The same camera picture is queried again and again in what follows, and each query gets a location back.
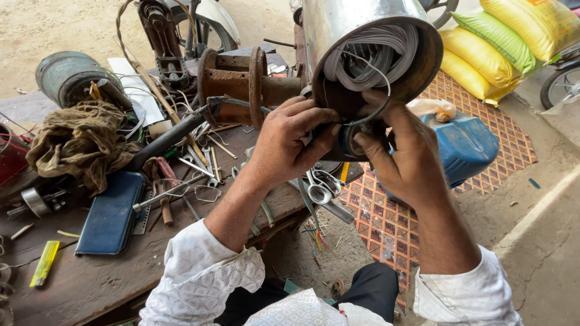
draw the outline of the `white patterned shirt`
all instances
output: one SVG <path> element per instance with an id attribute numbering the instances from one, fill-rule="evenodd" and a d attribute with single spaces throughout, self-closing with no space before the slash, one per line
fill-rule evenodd
<path id="1" fill-rule="evenodd" d="M 512 305 L 507 275 L 495 254 L 481 247 L 481 262 L 459 275 L 415 277 L 416 314 L 441 325 L 522 325 Z M 140 326 L 217 325 L 226 299 L 237 287 L 255 292 L 266 274 L 255 248 L 236 253 L 221 244 L 205 226 L 194 223 L 169 240 L 165 272 L 141 310 Z M 246 325 L 384 325 L 384 319 L 351 303 L 341 314 L 313 289 L 273 303 L 250 316 Z"/>

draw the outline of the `white paper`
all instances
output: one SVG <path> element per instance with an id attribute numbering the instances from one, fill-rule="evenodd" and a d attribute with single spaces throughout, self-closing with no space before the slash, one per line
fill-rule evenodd
<path id="1" fill-rule="evenodd" d="M 119 74 L 117 75 L 118 77 L 137 74 L 125 58 L 108 58 L 107 61 L 111 65 L 113 72 Z M 143 127 L 164 120 L 161 110 L 157 106 L 157 102 L 155 102 L 155 98 L 151 94 L 137 89 L 149 90 L 149 87 L 147 87 L 140 77 L 123 77 L 121 78 L 121 84 L 123 84 L 127 97 L 130 100 L 139 102 L 141 105 L 141 107 L 137 105 L 133 106 L 135 114 L 139 119 L 143 118 L 143 110 L 145 110 L 146 114 L 145 121 L 143 121 Z"/>

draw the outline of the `blue plastic jerry can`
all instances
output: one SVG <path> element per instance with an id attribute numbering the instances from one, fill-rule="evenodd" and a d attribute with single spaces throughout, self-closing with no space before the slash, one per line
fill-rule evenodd
<path id="1" fill-rule="evenodd" d="M 439 156 L 451 188 L 481 173 L 498 156 L 498 139 L 479 118 L 458 111 L 446 124 L 437 122 L 435 114 L 425 114 L 420 119 L 437 134 Z M 402 202 L 383 190 L 390 199 Z"/>

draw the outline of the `shirt sleeve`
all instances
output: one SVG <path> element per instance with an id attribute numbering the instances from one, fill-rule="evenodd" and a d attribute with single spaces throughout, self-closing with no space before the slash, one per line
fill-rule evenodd
<path id="1" fill-rule="evenodd" d="M 415 313 L 440 324 L 522 325 L 508 276 L 497 256 L 482 246 L 479 265 L 463 274 L 415 277 Z"/>
<path id="2" fill-rule="evenodd" d="M 266 271 L 256 249 L 228 249 L 204 221 L 169 240 L 164 274 L 139 313 L 140 326 L 214 325 L 235 288 L 253 293 L 261 286 Z"/>

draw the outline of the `green sack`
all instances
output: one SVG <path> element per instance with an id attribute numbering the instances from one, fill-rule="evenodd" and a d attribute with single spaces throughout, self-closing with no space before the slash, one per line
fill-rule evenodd
<path id="1" fill-rule="evenodd" d="M 524 39 L 508 25 L 482 10 L 451 14 L 461 27 L 486 40 L 524 76 L 535 71 L 536 57 Z"/>

